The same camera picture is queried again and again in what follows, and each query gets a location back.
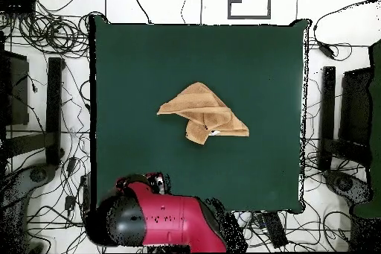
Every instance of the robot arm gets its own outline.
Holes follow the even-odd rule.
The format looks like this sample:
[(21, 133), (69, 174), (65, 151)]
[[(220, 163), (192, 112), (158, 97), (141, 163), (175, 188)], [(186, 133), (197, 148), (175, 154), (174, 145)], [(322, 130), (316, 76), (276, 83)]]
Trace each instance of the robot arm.
[(191, 253), (227, 252), (220, 224), (200, 199), (153, 191), (144, 175), (119, 179), (86, 218), (89, 238), (104, 246), (172, 244), (188, 245)]

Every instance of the black border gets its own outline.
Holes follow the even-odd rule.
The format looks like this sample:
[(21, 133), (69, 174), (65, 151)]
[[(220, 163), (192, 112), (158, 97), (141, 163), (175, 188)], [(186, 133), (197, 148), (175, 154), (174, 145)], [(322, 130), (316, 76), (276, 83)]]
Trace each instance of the black border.
[[(101, 16), (106, 24), (111, 25), (148, 25), (147, 23), (111, 23), (105, 16)], [(247, 25), (247, 24), (236, 24), (236, 25), (214, 25), (214, 26), (272, 26), (272, 27), (288, 27), (291, 28), (301, 21), (307, 21), (307, 26), (304, 29), (303, 46), (304, 46), (304, 72), (303, 72), (303, 86), (302, 86), (302, 121), (301, 121), (301, 152), (300, 152), (300, 178), (301, 189), (299, 194), (299, 202), (301, 204), (302, 210), (300, 212), (294, 212), (291, 209), (279, 209), (279, 211), (286, 211), (291, 214), (301, 214), (306, 206), (303, 200), (304, 194), (304, 180), (305, 180), (305, 147), (306, 147), (306, 118), (307, 118), (307, 89), (308, 89), (308, 51), (309, 43), (308, 37), (310, 32), (310, 27), (312, 20), (310, 19), (296, 19), (289, 25), (272, 25), (272, 24), (260, 24), (260, 25)], [(200, 24), (156, 24), (157, 25), (170, 25), (170, 26), (208, 26)], [(91, 163), (91, 176), (90, 176), (90, 212), (94, 212), (97, 208), (97, 145), (96, 145), (96, 127), (97, 127), (97, 89), (96, 89), (96, 47), (95, 47), (95, 34), (97, 28), (95, 25), (95, 15), (89, 16), (89, 57), (90, 57), (90, 105), (92, 111), (90, 113), (90, 163)]]

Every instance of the green tabletop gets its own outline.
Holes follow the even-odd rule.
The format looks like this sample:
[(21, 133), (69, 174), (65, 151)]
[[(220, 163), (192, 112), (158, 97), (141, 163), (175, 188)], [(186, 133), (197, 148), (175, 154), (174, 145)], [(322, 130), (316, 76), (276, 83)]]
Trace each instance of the green tabletop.
[[(298, 211), (304, 34), (271, 25), (106, 24), (96, 17), (97, 195), (118, 177), (161, 171), (172, 193), (227, 210)], [(249, 137), (185, 138), (188, 120), (159, 107), (194, 82)]]
[(372, 162), (367, 178), (373, 197), (369, 203), (356, 205), (353, 213), (361, 218), (381, 218), (381, 40), (369, 48), (369, 54), (374, 79), (369, 86), (372, 104), (369, 145)]

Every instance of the towel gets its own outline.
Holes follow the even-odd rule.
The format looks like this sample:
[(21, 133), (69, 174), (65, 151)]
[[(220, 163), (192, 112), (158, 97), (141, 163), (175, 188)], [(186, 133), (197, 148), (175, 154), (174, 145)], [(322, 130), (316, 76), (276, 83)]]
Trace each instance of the towel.
[(177, 114), (189, 119), (185, 136), (201, 145), (209, 136), (249, 136), (248, 127), (200, 82), (161, 105), (157, 114)]

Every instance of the black stand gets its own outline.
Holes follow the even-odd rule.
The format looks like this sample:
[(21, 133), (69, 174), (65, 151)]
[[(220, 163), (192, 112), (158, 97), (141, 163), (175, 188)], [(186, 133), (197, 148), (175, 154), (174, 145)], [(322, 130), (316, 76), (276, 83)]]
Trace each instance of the black stand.
[[(6, 51), (0, 51), (2, 62), (9, 54), (9, 52), (6, 54), (4, 52)], [(64, 68), (65, 61), (62, 58), (49, 58), (45, 133), (6, 139), (1, 147), (0, 160), (42, 148), (45, 148), (46, 155), (45, 164), (23, 168), (1, 180), (0, 251), (2, 253), (26, 253), (28, 251), (26, 217), (29, 199), (35, 188), (52, 181), (55, 171), (60, 165), (60, 159), (63, 156), (60, 141), (60, 113), (61, 81)], [(2, 89), (1, 93), (4, 92), (12, 92), (12, 89)]]

